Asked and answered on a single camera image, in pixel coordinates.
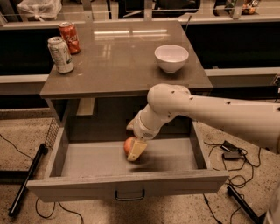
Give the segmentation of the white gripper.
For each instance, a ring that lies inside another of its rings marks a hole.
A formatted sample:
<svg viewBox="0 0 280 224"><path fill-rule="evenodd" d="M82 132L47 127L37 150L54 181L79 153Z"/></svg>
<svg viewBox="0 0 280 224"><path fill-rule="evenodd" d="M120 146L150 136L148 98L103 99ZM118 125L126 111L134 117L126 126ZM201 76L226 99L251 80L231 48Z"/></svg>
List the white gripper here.
<svg viewBox="0 0 280 224"><path fill-rule="evenodd" d="M147 147L145 141L153 139L159 133L159 129L149 129L144 125L141 121L141 112L138 112L136 117L127 124L126 130L133 131L136 137L129 155L127 155L129 161L136 161Z"/></svg>

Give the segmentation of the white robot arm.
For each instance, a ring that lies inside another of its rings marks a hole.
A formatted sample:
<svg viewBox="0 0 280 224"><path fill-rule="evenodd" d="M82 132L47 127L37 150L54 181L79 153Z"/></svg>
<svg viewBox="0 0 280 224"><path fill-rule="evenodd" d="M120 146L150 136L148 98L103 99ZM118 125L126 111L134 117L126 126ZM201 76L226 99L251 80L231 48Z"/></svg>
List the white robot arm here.
<svg viewBox="0 0 280 224"><path fill-rule="evenodd" d="M169 84L152 87L147 102L127 125L127 129L134 133L124 142L129 161L137 160L147 142L176 116L189 117L280 153L280 105L277 103L193 95L187 87Z"/></svg>

